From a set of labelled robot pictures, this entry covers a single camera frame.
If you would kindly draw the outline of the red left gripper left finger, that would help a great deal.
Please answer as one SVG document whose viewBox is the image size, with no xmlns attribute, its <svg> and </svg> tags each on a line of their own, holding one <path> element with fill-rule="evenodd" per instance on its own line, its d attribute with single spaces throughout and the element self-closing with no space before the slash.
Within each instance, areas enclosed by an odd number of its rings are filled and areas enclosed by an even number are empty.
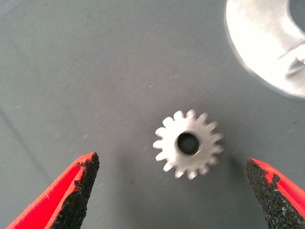
<svg viewBox="0 0 305 229">
<path fill-rule="evenodd" d="M 99 169 L 96 152 L 84 154 L 21 212 L 9 229 L 79 229 Z"/>
</svg>

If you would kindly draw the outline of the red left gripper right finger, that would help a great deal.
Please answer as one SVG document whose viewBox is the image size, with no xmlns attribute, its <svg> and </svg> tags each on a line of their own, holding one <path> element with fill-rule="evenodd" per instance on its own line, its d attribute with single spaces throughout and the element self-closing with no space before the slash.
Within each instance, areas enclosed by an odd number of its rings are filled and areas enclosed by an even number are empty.
<svg viewBox="0 0 305 229">
<path fill-rule="evenodd" d="M 245 167 L 270 229 L 305 227 L 305 191 L 271 165 L 250 158 Z"/>
</svg>

